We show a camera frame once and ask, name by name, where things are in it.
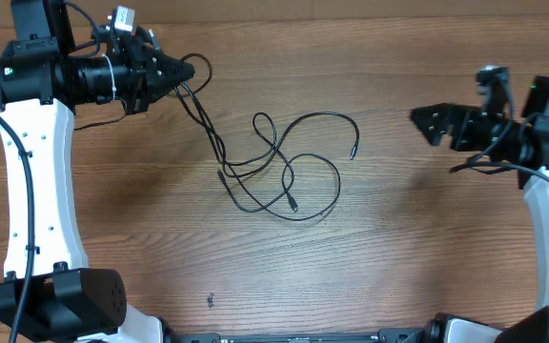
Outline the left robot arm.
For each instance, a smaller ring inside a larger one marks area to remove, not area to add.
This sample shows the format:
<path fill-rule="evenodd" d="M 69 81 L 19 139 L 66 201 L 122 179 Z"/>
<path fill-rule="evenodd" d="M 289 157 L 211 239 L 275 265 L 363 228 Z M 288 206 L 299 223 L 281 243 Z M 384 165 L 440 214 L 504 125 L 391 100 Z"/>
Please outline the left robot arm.
<path fill-rule="evenodd" d="M 172 342 L 165 320 L 127 301 L 121 276 L 93 269 L 77 227 L 71 176 L 76 109 L 119 102 L 125 115 L 193 77 L 135 12 L 118 7 L 91 39 L 73 39 L 69 1 L 11 3 L 16 37 L 0 56 L 0 135 L 10 237 L 0 322 L 33 342 Z"/>

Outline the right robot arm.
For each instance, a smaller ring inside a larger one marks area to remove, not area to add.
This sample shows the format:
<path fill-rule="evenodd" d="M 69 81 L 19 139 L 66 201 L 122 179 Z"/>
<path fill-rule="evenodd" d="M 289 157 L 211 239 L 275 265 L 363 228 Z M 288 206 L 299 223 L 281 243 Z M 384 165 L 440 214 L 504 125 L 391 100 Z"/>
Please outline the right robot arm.
<path fill-rule="evenodd" d="M 481 106 L 440 103 L 412 109 L 410 119 L 430 145 L 450 135 L 451 150 L 471 154 L 451 172 L 517 172 L 534 228 L 536 309 L 504 329 L 439 313 L 422 329 L 396 331 L 396 342 L 549 342 L 549 76 L 533 79 L 520 120 L 507 68 L 486 66 L 477 72 L 476 82 L 484 97 Z"/>

